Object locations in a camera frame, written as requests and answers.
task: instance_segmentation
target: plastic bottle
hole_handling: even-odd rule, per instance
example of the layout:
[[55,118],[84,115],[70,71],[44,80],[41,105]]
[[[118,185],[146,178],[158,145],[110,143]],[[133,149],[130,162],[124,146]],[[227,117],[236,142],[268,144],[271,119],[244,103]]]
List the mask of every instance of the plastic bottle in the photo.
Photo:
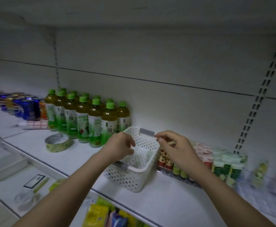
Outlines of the plastic bottle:
[[109,138],[116,133],[117,130],[117,112],[114,110],[114,103],[107,102],[106,110],[101,116],[101,145],[106,144]]
[[65,106],[67,99],[65,98],[64,91],[58,91],[57,96],[58,96],[58,98],[55,102],[57,131],[60,133],[66,133],[66,120],[65,120],[64,106]]
[[92,99],[89,98],[89,93],[83,92],[82,96],[86,96],[86,102],[92,106]]
[[91,147],[101,146],[101,115],[100,99],[93,99],[92,107],[89,110],[89,145]]
[[80,96],[76,106],[78,140],[80,143],[89,142],[89,109],[91,104],[87,103],[86,96]]
[[76,106],[77,102],[75,101],[75,94],[68,94],[67,101],[65,103],[65,119],[66,119],[66,130],[67,135],[71,139],[77,138],[77,114]]
[[124,131],[130,126],[131,117],[128,108],[126,107],[126,102],[121,101],[119,103],[119,108],[116,110],[118,121],[117,121],[117,133]]
[[94,96],[94,99],[100,100],[100,108],[104,111],[105,110],[105,104],[101,102],[101,97],[99,95]]
[[57,120],[55,114],[55,102],[58,97],[55,95],[55,90],[50,89],[49,94],[45,97],[45,108],[47,114],[47,125],[50,131],[57,131]]

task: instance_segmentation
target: packaged item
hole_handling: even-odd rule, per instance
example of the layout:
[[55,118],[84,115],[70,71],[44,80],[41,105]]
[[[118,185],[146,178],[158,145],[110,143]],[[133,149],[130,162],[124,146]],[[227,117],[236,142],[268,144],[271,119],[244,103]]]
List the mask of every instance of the packaged item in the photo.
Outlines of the packaged item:
[[105,200],[102,197],[98,197],[96,205],[107,206],[110,209],[110,212],[112,212],[112,211],[114,211],[116,209],[113,204],[111,204],[110,202],[108,202],[107,200]]
[[99,100],[100,100],[100,108],[101,108],[102,110],[105,110],[105,104],[101,102],[101,97],[100,97],[100,95],[94,96],[94,99],[99,99]]
[[75,101],[75,94],[68,94],[68,100],[65,103],[65,120],[66,120],[66,133],[71,139],[77,138],[77,113],[76,106],[77,102]]
[[22,118],[24,120],[34,119],[35,118],[34,101],[31,99],[23,99],[21,100],[21,105],[23,108]]
[[259,167],[255,170],[251,178],[251,183],[255,187],[261,187],[263,185],[263,179],[267,172],[269,162],[260,163]]
[[82,223],[82,227],[106,227],[109,208],[91,204]]
[[24,96],[19,96],[13,99],[14,115],[16,117],[22,118],[23,108],[21,105],[21,100],[25,99]]
[[47,114],[47,124],[50,131],[56,131],[57,130],[57,119],[55,114],[55,103],[58,99],[58,96],[55,95],[55,90],[50,89],[49,94],[45,97],[44,103],[45,103],[45,109]]
[[214,159],[213,164],[212,164],[212,172],[217,177],[219,177],[220,174],[222,173],[223,167],[224,167],[224,162],[222,162],[220,159],[218,159],[218,160]]
[[116,110],[118,115],[118,122],[117,122],[117,133],[120,131],[124,131],[128,128],[131,123],[131,117],[128,108],[126,107],[126,102],[121,101],[119,103],[119,108]]
[[56,114],[56,120],[57,120],[57,131],[59,133],[66,133],[66,119],[65,119],[65,92],[58,91],[57,92],[57,100],[55,101],[55,114]]
[[78,140],[80,143],[89,142],[89,109],[91,104],[87,103],[86,96],[80,96],[79,103],[76,106],[77,114],[77,130],[78,130]]
[[240,173],[244,167],[244,164],[242,163],[233,163],[231,165],[231,170],[229,171],[229,174],[227,176],[226,184],[230,187],[234,187],[236,180],[240,176]]
[[128,227],[140,227],[140,225],[143,224],[142,221],[136,219],[135,217],[133,217],[132,215],[130,215],[129,213],[127,212],[124,212],[123,210],[120,210],[119,211],[119,215],[121,217],[125,217],[127,218],[127,221],[128,221]]
[[56,189],[61,183],[64,182],[65,179],[59,179],[57,181],[55,181],[50,187],[49,187],[49,191],[53,191],[54,189]]
[[89,109],[89,145],[91,147],[101,146],[101,116],[100,99],[93,99],[92,107]]
[[117,112],[114,110],[114,103],[106,103],[106,110],[101,116],[101,145],[106,144],[109,138],[117,129]]

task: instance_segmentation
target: lid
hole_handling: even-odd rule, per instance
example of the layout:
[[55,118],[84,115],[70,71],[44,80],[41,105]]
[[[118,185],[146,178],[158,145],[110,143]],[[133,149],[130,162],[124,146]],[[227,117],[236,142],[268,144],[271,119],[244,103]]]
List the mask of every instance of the lid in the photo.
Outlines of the lid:
[[68,99],[75,99],[76,95],[74,93],[70,93],[67,95]]
[[83,93],[82,93],[82,96],[86,96],[86,97],[88,98],[88,97],[89,97],[89,93],[83,92]]
[[86,96],[80,96],[79,97],[79,102],[86,103],[87,102],[87,97]]
[[120,107],[126,107],[126,102],[125,101],[120,101],[119,106]]
[[100,105],[100,99],[93,99],[93,105]]
[[55,94],[55,90],[54,89],[50,89],[49,90],[49,94],[51,94],[51,95]]
[[107,109],[114,109],[114,107],[115,107],[114,103],[112,103],[112,102],[107,102],[106,103],[106,108]]
[[65,95],[65,92],[64,92],[64,91],[58,91],[58,92],[56,93],[56,95],[58,95],[58,96],[64,96],[64,95]]

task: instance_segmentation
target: yellow package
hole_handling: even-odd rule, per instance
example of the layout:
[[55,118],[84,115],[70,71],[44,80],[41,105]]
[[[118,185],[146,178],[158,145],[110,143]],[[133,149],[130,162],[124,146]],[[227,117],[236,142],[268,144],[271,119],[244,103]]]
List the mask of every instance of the yellow package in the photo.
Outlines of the yellow package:
[[123,210],[119,211],[121,217],[126,217],[128,221],[128,227],[139,227],[142,222]]
[[106,227],[109,208],[91,204],[82,223],[82,227]]

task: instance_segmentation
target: blue can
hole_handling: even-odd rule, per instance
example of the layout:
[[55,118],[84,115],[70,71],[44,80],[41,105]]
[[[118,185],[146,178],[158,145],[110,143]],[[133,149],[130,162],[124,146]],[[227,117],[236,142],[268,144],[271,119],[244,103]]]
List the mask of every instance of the blue can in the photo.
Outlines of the blue can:
[[40,108],[39,108],[40,99],[38,97],[34,97],[32,100],[34,101],[35,117],[40,118]]
[[11,93],[0,93],[0,107],[1,107],[1,110],[4,112],[7,112],[6,98],[10,95]]
[[34,119],[35,118],[34,101],[31,99],[23,99],[21,100],[21,105],[23,108],[22,118],[24,120]]
[[24,96],[19,96],[15,99],[13,99],[13,108],[14,108],[14,115],[16,117],[22,117],[23,116],[23,108],[21,100],[25,99]]

